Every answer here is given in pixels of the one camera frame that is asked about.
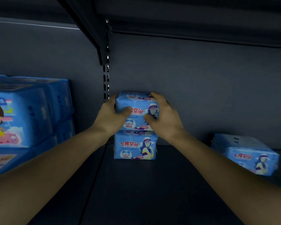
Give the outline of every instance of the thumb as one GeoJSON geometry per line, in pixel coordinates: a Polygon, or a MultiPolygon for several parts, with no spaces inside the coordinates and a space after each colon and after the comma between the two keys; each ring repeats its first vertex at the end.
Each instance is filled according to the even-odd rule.
{"type": "Polygon", "coordinates": [[[145,115],[143,116],[143,118],[145,119],[145,121],[146,121],[151,127],[152,127],[152,125],[154,125],[155,122],[156,122],[155,118],[154,118],[152,115],[150,115],[150,114],[145,114],[145,115]]]}
{"type": "Polygon", "coordinates": [[[132,108],[130,106],[125,107],[125,109],[120,113],[125,119],[129,117],[132,112],[132,108]]]}

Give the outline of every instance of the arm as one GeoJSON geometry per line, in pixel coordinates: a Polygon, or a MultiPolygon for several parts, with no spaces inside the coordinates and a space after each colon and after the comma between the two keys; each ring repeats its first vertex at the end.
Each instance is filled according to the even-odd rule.
{"type": "Polygon", "coordinates": [[[116,114],[115,98],[102,105],[92,127],[0,175],[0,225],[27,224],[82,163],[123,126],[131,107],[116,114]]]}
{"type": "Polygon", "coordinates": [[[158,136],[176,147],[202,174],[244,224],[281,224],[281,188],[237,165],[196,140],[182,126],[179,115],[162,95],[152,93],[159,119],[144,118],[158,136]]]}

